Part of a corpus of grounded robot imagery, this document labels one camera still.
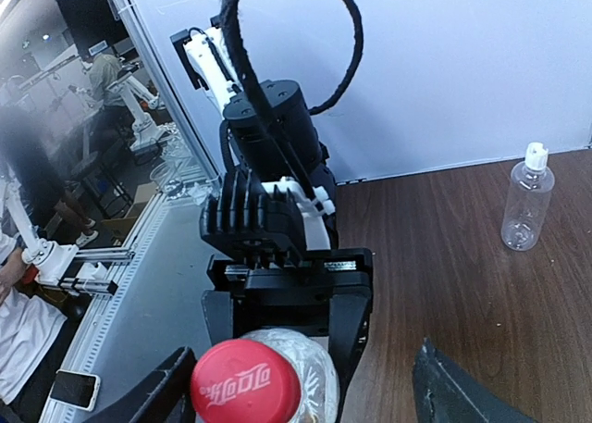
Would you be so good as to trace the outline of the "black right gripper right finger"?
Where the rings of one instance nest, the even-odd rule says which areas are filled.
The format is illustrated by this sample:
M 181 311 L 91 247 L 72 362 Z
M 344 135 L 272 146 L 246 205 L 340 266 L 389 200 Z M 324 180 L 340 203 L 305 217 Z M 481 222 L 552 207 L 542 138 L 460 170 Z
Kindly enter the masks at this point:
M 419 422 L 532 422 L 439 351 L 429 339 L 415 356 L 413 397 Z

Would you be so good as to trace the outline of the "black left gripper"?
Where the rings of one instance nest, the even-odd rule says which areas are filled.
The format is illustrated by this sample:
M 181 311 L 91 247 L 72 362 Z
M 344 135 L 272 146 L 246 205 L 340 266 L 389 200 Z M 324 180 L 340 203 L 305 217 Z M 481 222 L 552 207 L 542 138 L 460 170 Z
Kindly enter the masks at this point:
M 210 342 L 216 345 L 261 328 L 327 336 L 339 377 L 340 422 L 368 340 L 373 271 L 367 248 L 310 251 L 299 267 L 250 269 L 214 256 L 207 268 L 214 288 L 202 296 Z

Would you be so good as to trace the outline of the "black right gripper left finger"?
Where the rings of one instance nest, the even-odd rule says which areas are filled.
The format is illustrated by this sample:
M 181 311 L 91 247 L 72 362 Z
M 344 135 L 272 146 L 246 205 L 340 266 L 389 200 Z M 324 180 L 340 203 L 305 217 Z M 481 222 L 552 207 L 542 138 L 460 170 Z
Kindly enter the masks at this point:
M 167 422 L 179 406 L 178 422 L 194 422 L 190 380 L 196 358 L 180 347 L 118 401 L 88 422 Z

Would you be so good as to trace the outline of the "clear cola bottle red label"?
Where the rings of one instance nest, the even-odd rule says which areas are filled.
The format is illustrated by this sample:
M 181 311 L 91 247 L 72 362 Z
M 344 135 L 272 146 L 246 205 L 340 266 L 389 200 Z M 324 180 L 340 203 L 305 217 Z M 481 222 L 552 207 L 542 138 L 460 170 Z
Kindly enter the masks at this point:
M 242 339 L 265 344 L 288 360 L 295 370 L 301 396 L 284 422 L 337 422 L 339 376 L 328 351 L 319 342 L 282 328 L 248 332 Z

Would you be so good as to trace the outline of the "red cola bottle cap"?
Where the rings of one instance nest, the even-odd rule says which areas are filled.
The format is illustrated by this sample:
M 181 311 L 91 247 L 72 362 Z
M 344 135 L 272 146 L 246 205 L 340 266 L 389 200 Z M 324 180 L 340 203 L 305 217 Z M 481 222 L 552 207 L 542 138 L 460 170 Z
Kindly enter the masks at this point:
M 246 339 L 209 349 L 191 374 L 191 402 L 205 422 L 288 422 L 302 392 L 292 364 L 267 345 Z

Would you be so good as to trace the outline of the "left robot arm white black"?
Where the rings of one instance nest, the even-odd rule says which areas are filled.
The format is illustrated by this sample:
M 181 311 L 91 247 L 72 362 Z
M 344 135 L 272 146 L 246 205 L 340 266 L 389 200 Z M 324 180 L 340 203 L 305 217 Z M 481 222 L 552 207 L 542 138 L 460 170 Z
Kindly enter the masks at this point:
M 257 80 L 217 26 L 170 41 L 219 112 L 226 171 L 199 219 L 216 255 L 194 409 L 206 422 L 338 422 L 367 344 L 373 261 L 338 246 L 336 184 L 301 88 Z

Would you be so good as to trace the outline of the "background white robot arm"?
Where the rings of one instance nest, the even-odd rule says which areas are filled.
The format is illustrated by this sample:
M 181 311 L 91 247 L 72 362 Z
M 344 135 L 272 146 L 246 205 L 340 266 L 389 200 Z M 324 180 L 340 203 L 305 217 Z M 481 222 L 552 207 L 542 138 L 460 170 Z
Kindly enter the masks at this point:
M 29 241 L 1 235 L 1 400 L 25 422 L 37 422 L 43 414 L 45 396 L 68 351 L 87 353 L 85 334 L 96 334 L 87 317 L 68 318 L 56 306 L 14 287 L 34 256 L 46 252 L 37 235 Z M 135 348 L 141 359 L 155 360 L 152 351 L 161 355 L 186 332 L 164 310 L 170 304 L 166 298 L 154 297 L 154 306 L 135 311 L 144 298 L 123 301 L 105 343 L 120 355 Z

